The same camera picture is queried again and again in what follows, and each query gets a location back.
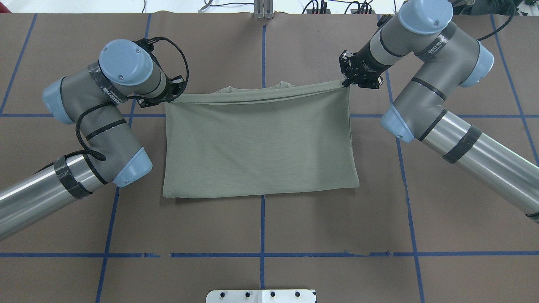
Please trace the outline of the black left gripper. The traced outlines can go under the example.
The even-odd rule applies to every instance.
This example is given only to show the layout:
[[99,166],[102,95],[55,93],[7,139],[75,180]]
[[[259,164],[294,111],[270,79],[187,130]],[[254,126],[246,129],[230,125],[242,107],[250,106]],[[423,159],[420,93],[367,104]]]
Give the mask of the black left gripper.
[[156,106],[162,102],[171,102],[179,96],[179,86],[166,86],[163,92],[156,96],[144,95],[138,98],[138,104],[141,108]]

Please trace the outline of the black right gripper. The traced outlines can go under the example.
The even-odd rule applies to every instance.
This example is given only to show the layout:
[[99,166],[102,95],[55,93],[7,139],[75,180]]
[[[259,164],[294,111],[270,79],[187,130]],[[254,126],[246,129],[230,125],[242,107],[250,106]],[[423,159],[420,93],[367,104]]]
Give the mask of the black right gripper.
[[381,74],[384,65],[379,63],[372,54],[367,51],[351,53],[344,50],[339,56],[339,67],[344,75],[342,86],[358,85],[359,88],[379,89],[383,84]]

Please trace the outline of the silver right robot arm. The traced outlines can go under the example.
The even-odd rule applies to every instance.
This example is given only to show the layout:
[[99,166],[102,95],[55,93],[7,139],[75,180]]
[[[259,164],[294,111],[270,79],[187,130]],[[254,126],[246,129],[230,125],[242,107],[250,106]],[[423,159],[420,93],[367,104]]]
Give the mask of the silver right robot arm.
[[343,86],[378,89],[385,71],[414,54],[423,65],[382,116],[382,127],[404,142],[422,142],[537,223],[537,165],[443,107],[455,90],[476,85],[494,64],[493,54],[452,18],[448,0],[404,3],[379,21],[360,50],[339,56]]

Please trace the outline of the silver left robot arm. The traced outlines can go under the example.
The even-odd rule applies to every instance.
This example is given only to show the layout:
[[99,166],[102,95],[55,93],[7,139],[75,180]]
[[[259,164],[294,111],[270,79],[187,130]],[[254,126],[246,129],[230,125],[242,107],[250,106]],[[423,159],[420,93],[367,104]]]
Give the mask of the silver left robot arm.
[[152,170],[119,105],[142,107],[178,98],[187,78],[168,77],[152,53],[166,37],[113,40],[99,59],[44,89],[55,119],[75,125],[81,150],[62,155],[29,178],[1,191],[1,239],[14,235],[70,203],[113,183],[125,187]]

